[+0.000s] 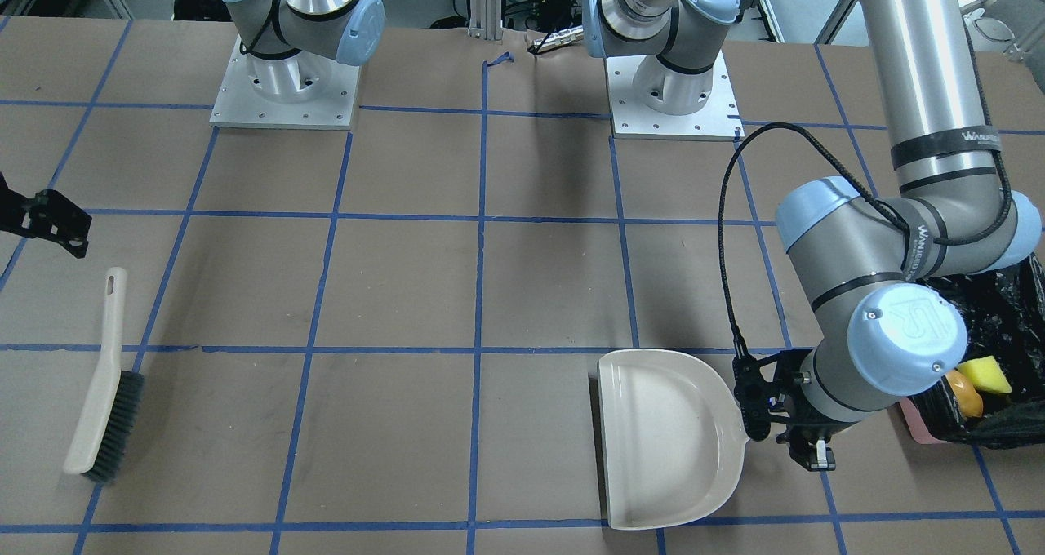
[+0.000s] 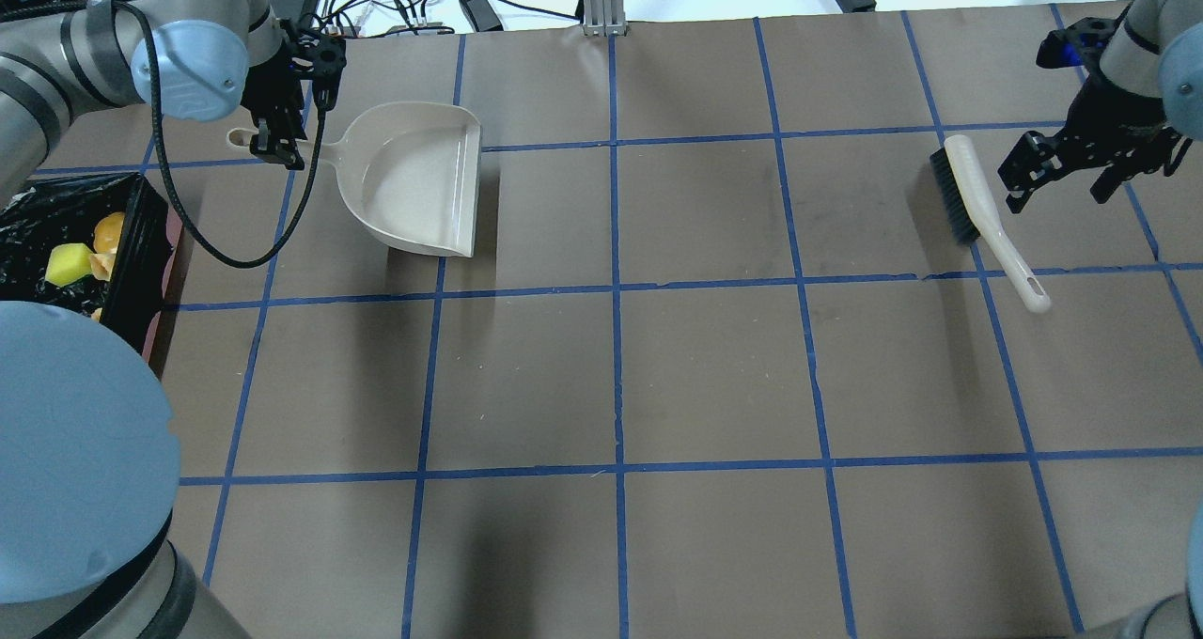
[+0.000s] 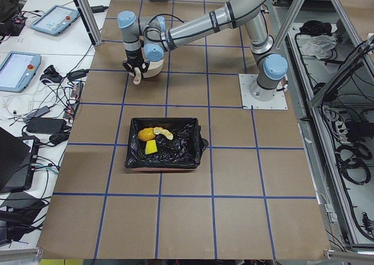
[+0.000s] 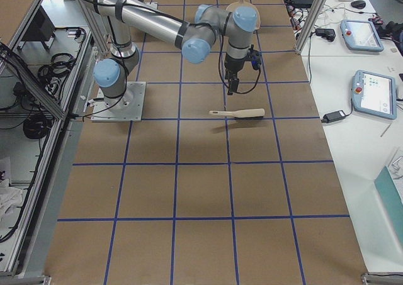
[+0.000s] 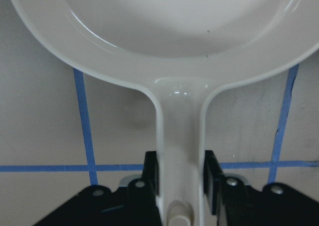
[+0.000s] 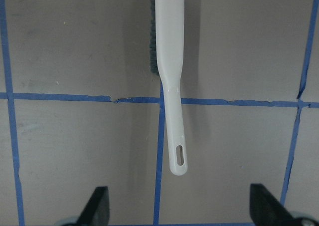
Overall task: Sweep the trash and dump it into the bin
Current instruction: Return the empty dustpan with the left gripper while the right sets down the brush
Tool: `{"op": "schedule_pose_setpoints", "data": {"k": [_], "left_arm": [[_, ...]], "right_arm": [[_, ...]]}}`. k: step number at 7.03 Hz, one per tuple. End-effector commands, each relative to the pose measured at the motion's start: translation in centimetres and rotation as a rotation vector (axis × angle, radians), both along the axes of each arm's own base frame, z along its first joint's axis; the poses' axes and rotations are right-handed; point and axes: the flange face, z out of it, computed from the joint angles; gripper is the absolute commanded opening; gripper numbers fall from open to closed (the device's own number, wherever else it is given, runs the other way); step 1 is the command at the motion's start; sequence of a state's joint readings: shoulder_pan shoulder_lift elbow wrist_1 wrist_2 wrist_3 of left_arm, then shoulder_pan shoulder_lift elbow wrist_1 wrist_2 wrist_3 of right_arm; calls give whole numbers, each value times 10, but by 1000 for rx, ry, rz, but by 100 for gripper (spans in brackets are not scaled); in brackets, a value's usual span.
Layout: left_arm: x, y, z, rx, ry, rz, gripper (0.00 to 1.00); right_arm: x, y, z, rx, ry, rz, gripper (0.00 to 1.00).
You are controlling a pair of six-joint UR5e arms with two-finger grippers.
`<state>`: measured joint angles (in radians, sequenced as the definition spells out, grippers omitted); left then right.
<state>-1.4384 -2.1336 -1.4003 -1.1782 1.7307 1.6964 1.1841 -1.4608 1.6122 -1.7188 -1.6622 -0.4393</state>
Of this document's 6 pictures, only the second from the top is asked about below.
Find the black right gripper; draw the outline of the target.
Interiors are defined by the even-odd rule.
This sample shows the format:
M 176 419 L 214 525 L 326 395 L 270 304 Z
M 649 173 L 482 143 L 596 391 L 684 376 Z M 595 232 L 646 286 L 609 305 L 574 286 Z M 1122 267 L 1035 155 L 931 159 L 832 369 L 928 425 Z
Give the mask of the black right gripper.
M 1090 75 L 1069 105 L 1065 126 L 1054 135 L 1020 135 L 998 177 L 1011 214 L 1020 214 L 1036 190 L 1084 168 L 1103 168 L 1090 194 L 1096 203 L 1107 203 L 1122 182 L 1138 174 L 1177 174 L 1191 146 L 1192 138 L 1167 122 L 1161 100 Z

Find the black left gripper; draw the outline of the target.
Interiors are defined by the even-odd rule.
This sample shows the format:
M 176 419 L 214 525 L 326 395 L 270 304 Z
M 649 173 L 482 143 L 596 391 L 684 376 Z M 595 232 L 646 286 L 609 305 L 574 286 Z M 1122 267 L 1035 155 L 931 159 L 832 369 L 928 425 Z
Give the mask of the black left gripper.
M 297 26 L 292 20 L 279 20 L 278 26 L 279 47 L 245 75 L 243 108 L 254 122 L 249 152 L 267 164 L 301 171 L 306 168 L 304 153 L 298 147 L 300 141 L 306 141 L 302 83 L 310 83 L 319 112 L 334 110 L 348 65 L 346 39 L 318 28 Z

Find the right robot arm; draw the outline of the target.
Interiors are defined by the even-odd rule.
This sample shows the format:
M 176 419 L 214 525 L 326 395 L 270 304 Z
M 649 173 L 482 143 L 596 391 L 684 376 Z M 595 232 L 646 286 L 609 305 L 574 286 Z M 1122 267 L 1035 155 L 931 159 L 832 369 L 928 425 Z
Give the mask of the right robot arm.
M 1090 189 L 1100 205 L 1139 174 L 1177 173 L 1201 141 L 1201 0 L 1133 0 L 1115 19 L 1050 31 L 1036 65 L 1083 67 L 1086 81 L 1057 134 L 1023 134 L 1001 162 L 1008 209 L 1088 168 L 1100 168 Z

